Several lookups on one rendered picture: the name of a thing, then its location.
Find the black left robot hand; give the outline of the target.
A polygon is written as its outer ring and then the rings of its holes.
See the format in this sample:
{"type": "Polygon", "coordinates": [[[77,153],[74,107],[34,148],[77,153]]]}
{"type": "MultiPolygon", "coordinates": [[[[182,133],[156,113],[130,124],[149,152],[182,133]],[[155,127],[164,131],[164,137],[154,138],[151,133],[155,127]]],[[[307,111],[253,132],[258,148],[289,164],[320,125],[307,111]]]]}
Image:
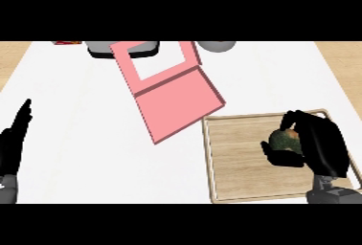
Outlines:
{"type": "Polygon", "coordinates": [[[0,133],[0,176],[16,175],[21,163],[22,143],[31,122],[31,100],[21,106],[10,128],[0,133]]]}

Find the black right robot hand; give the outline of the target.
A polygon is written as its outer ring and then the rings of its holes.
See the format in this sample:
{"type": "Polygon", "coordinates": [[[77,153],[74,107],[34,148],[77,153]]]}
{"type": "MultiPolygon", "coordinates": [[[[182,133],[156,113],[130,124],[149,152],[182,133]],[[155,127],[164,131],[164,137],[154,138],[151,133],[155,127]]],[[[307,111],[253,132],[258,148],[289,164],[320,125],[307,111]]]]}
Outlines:
{"type": "Polygon", "coordinates": [[[349,156],[346,141],[337,125],[300,110],[288,111],[281,120],[279,130],[291,125],[298,133],[303,154],[289,150],[273,150],[270,143],[261,142],[267,161],[279,167],[309,166],[315,175],[346,178],[349,156]]]}

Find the green squash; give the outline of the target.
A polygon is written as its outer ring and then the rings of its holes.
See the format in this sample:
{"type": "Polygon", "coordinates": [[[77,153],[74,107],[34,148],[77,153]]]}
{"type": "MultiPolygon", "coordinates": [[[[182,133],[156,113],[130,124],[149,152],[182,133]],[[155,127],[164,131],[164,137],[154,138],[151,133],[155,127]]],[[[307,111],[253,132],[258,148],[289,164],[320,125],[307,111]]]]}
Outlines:
{"type": "Polygon", "coordinates": [[[275,130],[269,137],[272,150],[289,150],[301,153],[298,133],[292,129],[275,130]]]}

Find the pale wooden tray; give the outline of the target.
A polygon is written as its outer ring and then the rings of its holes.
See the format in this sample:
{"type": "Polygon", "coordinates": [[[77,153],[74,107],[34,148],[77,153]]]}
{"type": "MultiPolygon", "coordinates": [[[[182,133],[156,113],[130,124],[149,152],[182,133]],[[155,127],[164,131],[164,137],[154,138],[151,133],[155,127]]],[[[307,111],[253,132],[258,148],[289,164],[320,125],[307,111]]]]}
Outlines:
{"type": "Polygon", "coordinates": [[[279,128],[284,113],[208,116],[202,119],[204,148],[213,203],[306,198],[313,188],[307,167],[275,167],[261,141],[279,128]]]}

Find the pink cardboard box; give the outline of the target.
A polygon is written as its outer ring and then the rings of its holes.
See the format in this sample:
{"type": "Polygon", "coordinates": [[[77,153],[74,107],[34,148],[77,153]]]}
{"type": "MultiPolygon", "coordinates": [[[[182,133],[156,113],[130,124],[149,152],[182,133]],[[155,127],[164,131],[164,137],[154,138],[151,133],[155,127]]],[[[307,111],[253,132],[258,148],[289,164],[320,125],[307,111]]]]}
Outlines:
{"type": "MultiPolygon", "coordinates": [[[[145,41],[120,41],[125,47],[145,41]]],[[[224,106],[224,99],[201,69],[192,41],[180,41],[185,62],[140,79],[130,55],[115,62],[137,103],[152,142],[158,144],[224,106]]]]}

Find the grey rounded object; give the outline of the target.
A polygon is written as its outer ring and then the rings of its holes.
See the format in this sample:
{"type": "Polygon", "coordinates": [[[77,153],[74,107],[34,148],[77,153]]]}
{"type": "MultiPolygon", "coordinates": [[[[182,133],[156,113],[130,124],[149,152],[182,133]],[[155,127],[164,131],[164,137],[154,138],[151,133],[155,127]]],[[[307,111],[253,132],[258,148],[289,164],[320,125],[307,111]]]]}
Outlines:
{"type": "Polygon", "coordinates": [[[223,53],[233,48],[236,42],[235,41],[199,41],[198,44],[207,51],[213,53],[223,53]]]}

